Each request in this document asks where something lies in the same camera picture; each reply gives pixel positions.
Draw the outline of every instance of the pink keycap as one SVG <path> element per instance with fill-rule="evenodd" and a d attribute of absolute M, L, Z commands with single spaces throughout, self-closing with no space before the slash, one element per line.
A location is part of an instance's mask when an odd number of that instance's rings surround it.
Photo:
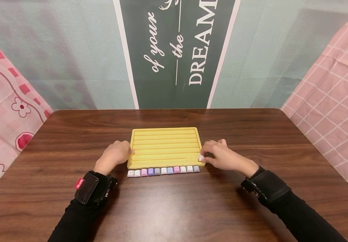
<path fill-rule="evenodd" d="M 141 175 L 142 176 L 147 176 L 147 169 L 142 169 Z"/>
<path fill-rule="evenodd" d="M 181 173 L 179 166 L 174 166 L 174 174 Z"/>

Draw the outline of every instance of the velcro strap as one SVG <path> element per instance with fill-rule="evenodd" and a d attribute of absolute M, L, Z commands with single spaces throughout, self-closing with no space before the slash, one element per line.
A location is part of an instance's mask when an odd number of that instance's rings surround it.
<path fill-rule="evenodd" d="M 259 199 L 268 204 L 291 191 L 281 178 L 268 170 L 254 178 L 246 178 L 241 186 L 249 193 L 254 191 Z"/>
<path fill-rule="evenodd" d="M 95 177 L 93 174 L 88 172 L 87 174 L 85 174 L 84 182 L 76 191 L 74 197 L 77 199 L 77 201 L 81 202 L 82 204 L 87 204 L 98 183 L 99 178 Z"/>

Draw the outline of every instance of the pink floral fabric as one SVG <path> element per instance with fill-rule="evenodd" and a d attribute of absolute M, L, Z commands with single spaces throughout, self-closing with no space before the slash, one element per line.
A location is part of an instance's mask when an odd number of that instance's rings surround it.
<path fill-rule="evenodd" d="M 51 113 L 0 50 L 0 178 Z"/>
<path fill-rule="evenodd" d="M 348 182 L 348 23 L 282 110 Z"/>

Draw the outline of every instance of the yellow tray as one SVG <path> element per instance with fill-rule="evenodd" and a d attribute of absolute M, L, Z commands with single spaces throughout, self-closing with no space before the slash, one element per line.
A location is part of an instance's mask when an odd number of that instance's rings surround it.
<path fill-rule="evenodd" d="M 201 141 L 196 127 L 137 128 L 132 130 L 130 170 L 171 166 L 204 166 L 198 157 Z"/>

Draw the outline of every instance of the red tag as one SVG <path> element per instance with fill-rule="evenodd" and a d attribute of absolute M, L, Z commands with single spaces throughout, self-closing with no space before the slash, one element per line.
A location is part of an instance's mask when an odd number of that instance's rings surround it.
<path fill-rule="evenodd" d="M 80 186 L 82 185 L 82 183 L 83 183 L 84 181 L 85 181 L 84 179 L 80 178 L 80 179 L 77 181 L 77 183 L 76 183 L 76 185 L 75 185 L 74 187 L 75 187 L 77 190 L 80 189 Z"/>

